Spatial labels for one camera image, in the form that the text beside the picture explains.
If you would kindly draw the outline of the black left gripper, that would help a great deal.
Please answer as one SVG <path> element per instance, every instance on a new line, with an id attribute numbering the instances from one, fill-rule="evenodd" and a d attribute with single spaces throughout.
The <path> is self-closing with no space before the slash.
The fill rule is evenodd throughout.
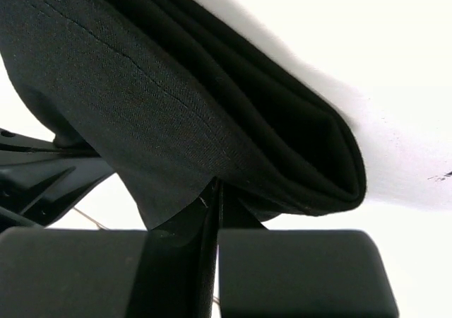
<path id="1" fill-rule="evenodd" d="M 1 231 L 47 227 L 114 170 L 95 151 L 1 130 Z"/>

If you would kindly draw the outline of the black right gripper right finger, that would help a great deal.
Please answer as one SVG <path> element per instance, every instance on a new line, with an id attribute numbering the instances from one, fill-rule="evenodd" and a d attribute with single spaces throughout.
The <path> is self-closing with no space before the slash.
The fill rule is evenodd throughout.
<path id="1" fill-rule="evenodd" d="M 219 183 L 223 317 L 397 317 L 378 247 L 361 230 L 269 230 Z"/>

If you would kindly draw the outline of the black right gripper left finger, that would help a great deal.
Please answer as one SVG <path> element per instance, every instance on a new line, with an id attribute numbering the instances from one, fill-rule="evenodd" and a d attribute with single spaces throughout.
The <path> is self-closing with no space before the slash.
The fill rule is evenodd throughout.
<path id="1" fill-rule="evenodd" d="M 9 228 L 2 317 L 209 317 L 218 207 L 208 186 L 150 231 Z"/>

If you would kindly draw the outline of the black skirt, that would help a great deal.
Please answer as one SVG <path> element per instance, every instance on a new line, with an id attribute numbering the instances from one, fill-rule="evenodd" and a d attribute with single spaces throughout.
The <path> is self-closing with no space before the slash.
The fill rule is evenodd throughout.
<path id="1" fill-rule="evenodd" d="M 95 149 L 149 228 L 213 179 L 262 221 L 364 199 L 343 118 L 194 0 L 1 0 L 1 56 L 56 143 Z"/>

